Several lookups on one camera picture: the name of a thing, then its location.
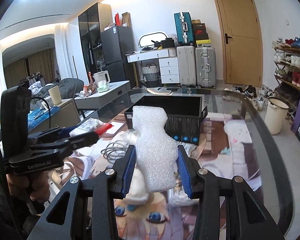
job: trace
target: door handle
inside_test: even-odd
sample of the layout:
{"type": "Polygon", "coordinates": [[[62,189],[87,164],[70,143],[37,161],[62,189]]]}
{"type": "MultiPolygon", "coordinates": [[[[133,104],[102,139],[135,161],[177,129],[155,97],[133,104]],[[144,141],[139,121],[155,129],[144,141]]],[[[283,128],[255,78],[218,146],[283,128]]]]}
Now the door handle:
{"type": "Polygon", "coordinates": [[[225,33],[225,38],[226,38],[226,44],[229,44],[229,41],[228,39],[232,39],[232,37],[228,36],[227,33],[225,33]]]}

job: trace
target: beige curtain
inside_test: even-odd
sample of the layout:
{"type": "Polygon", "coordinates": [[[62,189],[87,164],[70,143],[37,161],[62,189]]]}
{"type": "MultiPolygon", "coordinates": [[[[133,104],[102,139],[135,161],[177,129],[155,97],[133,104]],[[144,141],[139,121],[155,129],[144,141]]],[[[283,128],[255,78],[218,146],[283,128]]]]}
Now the beige curtain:
{"type": "Polygon", "coordinates": [[[26,78],[27,70],[24,58],[19,59],[3,68],[7,88],[20,84],[20,80],[26,78]]]}
{"type": "Polygon", "coordinates": [[[40,71],[46,84],[54,81],[55,72],[53,71],[52,50],[46,49],[29,55],[29,71],[30,75],[40,71]]]}

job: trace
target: doorway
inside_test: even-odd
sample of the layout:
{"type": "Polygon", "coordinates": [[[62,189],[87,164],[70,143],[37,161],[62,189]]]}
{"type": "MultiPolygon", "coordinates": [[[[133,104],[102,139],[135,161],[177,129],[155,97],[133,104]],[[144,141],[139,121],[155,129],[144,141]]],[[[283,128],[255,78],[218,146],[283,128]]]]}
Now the doorway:
{"type": "Polygon", "coordinates": [[[253,0],[215,0],[222,38],[225,83],[262,84],[262,38],[253,0]]]}

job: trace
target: trash bin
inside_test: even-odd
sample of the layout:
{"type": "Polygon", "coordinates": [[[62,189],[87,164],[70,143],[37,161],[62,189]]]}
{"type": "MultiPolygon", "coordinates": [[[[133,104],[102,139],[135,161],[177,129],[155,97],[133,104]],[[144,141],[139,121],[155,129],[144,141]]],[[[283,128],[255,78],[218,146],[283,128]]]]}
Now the trash bin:
{"type": "Polygon", "coordinates": [[[289,106],[282,100],[274,97],[269,98],[265,123],[272,135],[281,131],[288,109],[289,106]]]}

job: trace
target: white kettle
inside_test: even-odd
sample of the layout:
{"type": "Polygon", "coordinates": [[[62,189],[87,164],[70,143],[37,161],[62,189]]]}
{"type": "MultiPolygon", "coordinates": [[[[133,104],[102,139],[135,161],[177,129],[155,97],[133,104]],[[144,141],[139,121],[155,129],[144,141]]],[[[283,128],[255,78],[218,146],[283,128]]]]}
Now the white kettle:
{"type": "Polygon", "coordinates": [[[98,82],[103,81],[103,80],[106,81],[106,85],[109,84],[109,82],[110,82],[110,77],[109,77],[109,73],[107,70],[95,73],[93,75],[93,78],[94,78],[94,81],[97,86],[98,86],[98,82]]]}

